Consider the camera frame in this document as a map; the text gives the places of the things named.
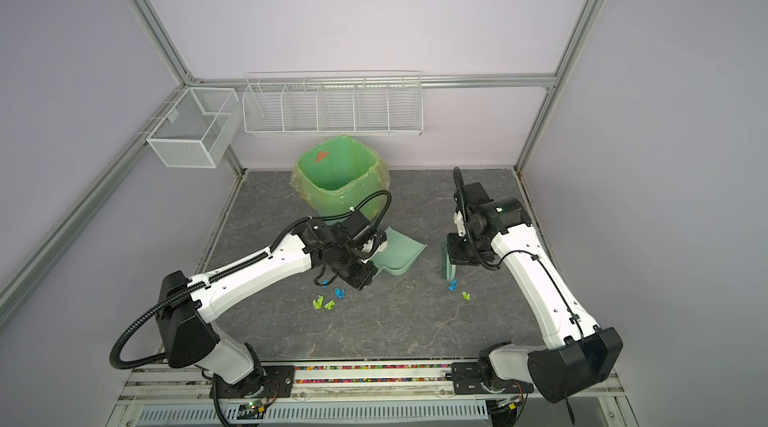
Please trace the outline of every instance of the green trash bin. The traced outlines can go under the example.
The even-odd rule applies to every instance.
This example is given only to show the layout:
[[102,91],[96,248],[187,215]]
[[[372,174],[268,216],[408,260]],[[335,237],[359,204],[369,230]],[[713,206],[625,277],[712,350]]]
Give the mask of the green trash bin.
[[[342,135],[299,157],[290,183],[318,214],[330,216],[349,211],[373,192],[389,189],[389,168],[376,151]],[[362,212],[373,219],[385,202],[379,196]]]

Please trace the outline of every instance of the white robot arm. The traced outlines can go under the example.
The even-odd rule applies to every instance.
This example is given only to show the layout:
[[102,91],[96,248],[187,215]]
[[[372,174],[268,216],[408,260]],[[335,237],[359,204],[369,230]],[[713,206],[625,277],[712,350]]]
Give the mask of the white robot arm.
[[448,262],[506,267],[523,291],[542,330],[544,346],[500,343],[480,353],[478,371],[487,389],[509,380],[536,384],[548,401],[605,380],[623,344],[613,328],[600,328],[581,307],[542,248],[531,218],[517,199],[494,202],[480,183],[464,184],[454,169],[458,233],[448,235]]
[[[365,204],[386,196],[381,212],[369,221],[360,212]],[[320,267],[315,284],[322,285],[326,268],[328,283],[341,278],[351,287],[369,285],[377,272],[368,262],[386,248],[386,234],[379,222],[389,208],[387,191],[371,194],[348,213],[332,217],[304,217],[284,229],[269,246],[224,267],[186,278],[181,271],[163,279],[158,305],[126,329],[110,352],[116,369],[133,369],[168,359],[174,368],[198,365],[214,373],[235,397],[257,394],[266,379],[250,345],[236,342],[215,320],[230,307],[278,280]],[[340,221],[328,225],[326,221]],[[120,352],[136,330],[155,317],[165,352],[134,361],[123,361]]]

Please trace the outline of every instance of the white wire basket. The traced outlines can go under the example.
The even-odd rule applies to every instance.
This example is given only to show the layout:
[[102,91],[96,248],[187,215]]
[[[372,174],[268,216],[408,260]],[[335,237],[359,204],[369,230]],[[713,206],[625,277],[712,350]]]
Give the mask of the white wire basket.
[[216,168],[243,120],[233,88],[189,87],[147,142],[168,167]]
[[245,131],[256,136],[422,133],[424,105],[418,73],[353,74],[334,78],[246,75]]

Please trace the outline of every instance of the wire basket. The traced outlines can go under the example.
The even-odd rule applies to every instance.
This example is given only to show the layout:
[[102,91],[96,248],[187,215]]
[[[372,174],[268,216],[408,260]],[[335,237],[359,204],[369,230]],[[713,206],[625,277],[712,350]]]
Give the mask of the wire basket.
[[421,78],[412,72],[249,79],[243,94],[245,131],[256,136],[421,134],[423,111]]
[[233,88],[189,87],[147,136],[168,167],[216,168],[240,126]]

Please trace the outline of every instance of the green dustpan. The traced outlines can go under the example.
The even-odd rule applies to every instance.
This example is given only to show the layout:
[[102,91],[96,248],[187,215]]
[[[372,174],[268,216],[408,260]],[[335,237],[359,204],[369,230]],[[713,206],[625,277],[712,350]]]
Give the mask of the green dustpan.
[[403,275],[416,262],[418,255],[426,245],[388,227],[386,229],[387,248],[373,254],[371,261],[379,268],[379,275],[386,270],[393,276]]

